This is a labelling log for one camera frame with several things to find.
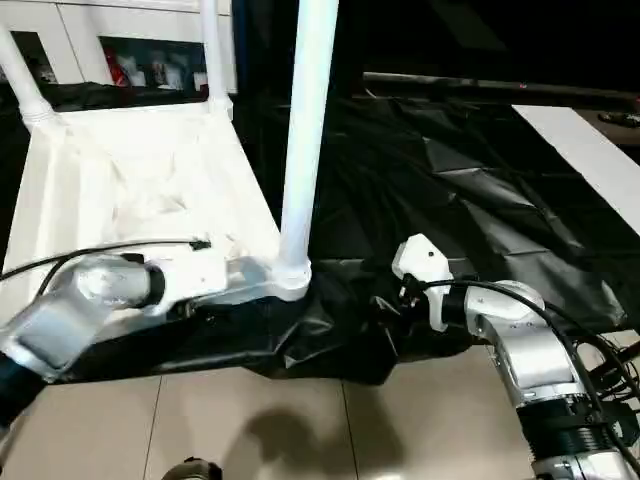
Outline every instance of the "black plastic sheet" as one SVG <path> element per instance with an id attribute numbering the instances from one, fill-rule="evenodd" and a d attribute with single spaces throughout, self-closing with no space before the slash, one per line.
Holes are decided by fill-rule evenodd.
<path id="1" fill-rule="evenodd" d="M 126 104 L 113 87 L 45 93 L 64 109 Z M 276 219 L 288 112 L 268 99 L 238 99 L 234 112 Z M 20 164 L 22 151 L 26 145 L 11 158 L 3 152 L 3 162 Z M 457 276 L 526 282 L 594 330 L 637 326 L 637 236 L 511 107 L 331 98 L 306 298 L 200 308 L 191 318 L 94 345 L 64 381 L 245 366 L 272 378 L 375 384 L 400 361 L 462 352 L 472 343 L 468 335 L 437 334 L 424 315 L 396 313 L 399 281 L 390 263 L 398 245 L 419 232 Z"/>

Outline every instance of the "floor tile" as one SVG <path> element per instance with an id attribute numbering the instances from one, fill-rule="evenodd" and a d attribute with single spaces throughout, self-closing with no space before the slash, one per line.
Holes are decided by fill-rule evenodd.
<path id="1" fill-rule="evenodd" d="M 47 387 L 2 480 L 141 480 L 160 378 Z"/>
<path id="2" fill-rule="evenodd" d="M 483 347 L 346 385 L 360 480 L 531 477 L 515 411 Z"/>
<path id="3" fill-rule="evenodd" d="M 146 480 L 195 456 L 225 480 L 355 479 L 341 385 L 243 369 L 163 377 Z"/>

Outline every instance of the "black wire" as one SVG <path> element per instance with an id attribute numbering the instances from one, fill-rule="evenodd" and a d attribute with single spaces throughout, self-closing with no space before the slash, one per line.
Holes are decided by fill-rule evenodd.
<path id="1" fill-rule="evenodd" d="M 557 307 L 556 305 L 551 305 L 551 304 L 549 305 L 549 309 L 552 310 L 557 315 L 559 315 L 562 318 L 564 318 L 565 320 L 567 320 L 567 321 L 573 323 L 574 325 L 578 326 L 578 328 L 581 328 L 582 330 L 584 330 L 586 332 L 589 332 L 588 329 L 583 327 L 580 324 L 580 322 L 578 322 L 577 320 L 573 319 L 563 309 Z M 598 344 L 598 346 L 600 347 L 600 348 L 597 347 L 598 350 L 600 350 L 604 354 L 606 359 L 610 360 L 611 362 L 613 362 L 616 365 L 616 368 L 620 372 L 620 375 L 622 375 L 622 377 L 624 378 L 625 382 L 627 383 L 627 385 L 629 386 L 629 388 L 633 392 L 633 396 L 630 397 L 630 398 L 633 398 L 635 396 L 640 401 L 640 387 L 638 386 L 638 383 L 635 382 L 634 379 L 631 377 L 631 374 L 629 373 L 627 368 L 625 368 L 624 364 L 618 358 L 618 356 L 614 352 L 611 351 L 611 348 L 608 347 L 607 341 L 604 340 L 599 335 L 593 336 L 593 338 L 591 340 L 593 340 L 593 342 Z"/>
<path id="2" fill-rule="evenodd" d="M 35 260 L 30 263 L 26 263 L 24 265 L 20 265 L 14 269 L 8 270 L 2 274 L 0 274 L 0 282 L 8 280 L 9 278 L 15 277 L 16 275 L 20 275 L 21 273 L 27 272 L 37 267 L 41 267 L 43 265 L 47 265 L 49 263 L 57 262 L 59 260 L 70 260 L 75 257 L 79 257 L 81 255 L 89 255 L 92 253 L 100 253 L 107 252 L 109 250 L 118 250 L 121 248 L 131 248 L 131 247 L 143 247 L 148 245 L 191 245 L 192 247 L 200 247 L 207 246 L 210 244 L 203 240 L 140 240 L 133 242 L 122 242 L 122 243 L 110 243 L 107 245 L 101 245 L 99 247 L 91 247 L 91 248 L 81 248 L 79 250 L 74 250 L 72 252 L 62 253 L 60 255 L 53 255 L 51 257 L 46 257 L 41 260 Z"/>
<path id="3" fill-rule="evenodd" d="M 99 247 L 85 248 L 85 249 L 69 252 L 66 254 L 62 254 L 62 258 L 58 260 L 58 262 L 51 268 L 51 270 L 49 270 L 49 272 L 47 273 L 47 276 L 44 277 L 44 280 L 42 281 L 42 283 L 40 284 L 40 287 L 38 288 L 38 291 L 36 292 L 35 298 L 42 296 L 44 292 L 47 291 L 47 287 L 51 283 L 51 280 L 53 280 L 53 277 L 55 277 L 55 275 L 60 271 L 60 269 L 67 262 L 69 262 L 70 260 L 76 257 L 80 257 L 82 255 L 87 255 L 91 253 L 99 253 L 99 252 L 105 252 L 108 250 L 118 250 L 121 248 L 131 248 L 131 247 L 137 247 L 137 246 L 143 246 L 143 245 L 176 245 L 176 244 L 179 245 L 184 243 L 189 244 L 193 247 L 203 247 L 208 245 L 208 242 L 205 242 L 202 240 L 155 240 L 155 241 L 144 240 L 144 241 L 136 241 L 136 242 L 124 242 L 124 243 L 118 243 L 118 244 L 101 245 Z"/>
<path id="4" fill-rule="evenodd" d="M 44 277 L 44 280 L 40 284 L 40 287 L 38 288 L 38 291 L 36 292 L 35 298 L 38 298 L 38 297 L 41 297 L 42 295 L 44 295 L 44 292 L 47 291 L 47 287 L 51 283 L 51 280 L 53 280 L 53 277 L 56 276 L 56 273 L 58 273 L 60 271 L 60 269 L 62 267 L 64 267 L 65 264 L 69 260 L 71 260 L 71 259 L 70 258 L 63 258 L 62 260 L 58 260 L 58 262 L 53 267 L 51 267 L 51 270 L 49 270 L 49 272 L 47 273 L 47 276 Z"/>
<path id="5" fill-rule="evenodd" d="M 600 415 L 603 418 L 605 429 L 607 430 L 607 433 L 611 437 L 611 441 L 618 448 L 618 450 L 620 451 L 620 454 L 624 457 L 624 459 L 627 461 L 627 463 L 632 468 L 632 470 L 635 472 L 635 474 L 638 475 L 638 477 L 640 477 L 640 463 L 633 456 L 631 451 L 624 445 L 624 443 L 622 442 L 620 437 L 618 437 L 618 434 L 613 429 L 613 426 L 611 425 L 611 423 L 609 423 L 609 421 L 607 421 L 605 419 L 605 416 L 604 416 L 605 412 L 604 412 L 604 408 L 602 406 L 602 402 L 600 401 L 600 397 L 598 396 L 598 392 L 596 391 L 595 387 L 593 386 L 593 383 L 591 382 L 591 378 L 589 377 L 589 372 L 587 371 L 587 368 L 584 366 L 584 363 L 582 362 L 582 359 L 578 355 L 578 351 L 576 350 L 575 346 L 573 345 L 573 342 L 571 341 L 569 336 L 559 328 L 558 324 L 556 323 L 556 319 L 552 315 L 550 315 L 548 312 L 544 311 L 542 308 L 540 308 L 538 305 L 536 305 L 534 302 L 532 302 L 528 298 L 523 297 L 522 295 L 520 295 L 520 294 L 518 294 L 518 293 L 516 293 L 516 292 L 514 292 L 514 291 L 512 291 L 512 290 L 510 290 L 510 289 L 508 289 L 508 288 L 506 288 L 506 287 L 504 287 L 502 285 L 500 285 L 500 284 L 496 284 L 496 283 L 480 282 L 480 281 L 475 281 L 475 280 L 456 280 L 456 279 L 453 279 L 453 280 L 438 280 L 438 281 L 435 281 L 435 282 L 419 282 L 419 284 L 420 284 L 420 289 L 422 291 L 424 291 L 424 290 L 426 290 L 428 288 L 443 287 L 443 286 L 478 287 L 478 288 L 484 288 L 485 290 L 493 290 L 494 292 L 501 293 L 503 295 L 506 295 L 507 297 L 510 297 L 510 298 L 513 298 L 514 300 L 519 301 L 520 303 L 522 303 L 523 305 L 526 305 L 531 310 L 533 310 L 535 313 L 537 313 L 542 319 L 544 319 L 544 321 L 547 323 L 547 325 L 549 325 L 549 328 L 556 335 L 556 337 L 558 338 L 560 343 L 562 343 L 564 348 L 567 350 L 567 352 L 569 354 L 569 359 L 571 360 L 571 363 L 575 367 L 576 372 L 578 373 L 578 377 L 580 378 L 582 384 L 584 385 L 584 388 L 587 391 L 587 394 L 588 394 L 589 398 L 591 399 L 591 402 L 593 404 L 594 409 L 598 413 L 600 413 Z M 562 315 L 562 316 L 565 319 L 571 321 L 572 323 L 574 323 L 574 324 L 578 325 L 580 328 L 582 328 L 582 326 L 580 325 L 579 322 L 573 320 L 569 316 L 565 316 L 565 315 Z M 624 370 L 624 367 L 620 363 L 620 360 L 618 360 L 618 363 L 620 364 L 620 367 Z"/>

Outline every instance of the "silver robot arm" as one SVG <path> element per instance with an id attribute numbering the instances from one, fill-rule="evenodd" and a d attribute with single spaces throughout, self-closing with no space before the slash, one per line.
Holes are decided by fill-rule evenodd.
<path id="1" fill-rule="evenodd" d="M 49 293 L 0 329 L 0 436 L 71 368 L 115 311 L 162 315 L 183 299 L 224 290 L 226 278 L 224 259 L 210 248 L 144 264 L 93 255 L 62 271 Z"/>
<path id="2" fill-rule="evenodd" d="M 409 275 L 421 282 L 453 278 L 446 257 L 424 235 L 410 237 L 400 246 L 392 270 L 399 278 Z M 544 300 L 528 285 L 497 283 L 544 309 Z M 446 331 L 443 305 L 456 298 L 461 318 L 452 321 L 493 346 L 495 366 L 531 448 L 536 478 L 637 479 L 614 447 L 604 419 L 594 416 L 568 352 L 545 320 L 504 294 L 479 287 L 457 292 L 454 288 L 440 286 L 424 292 L 430 325 Z"/>

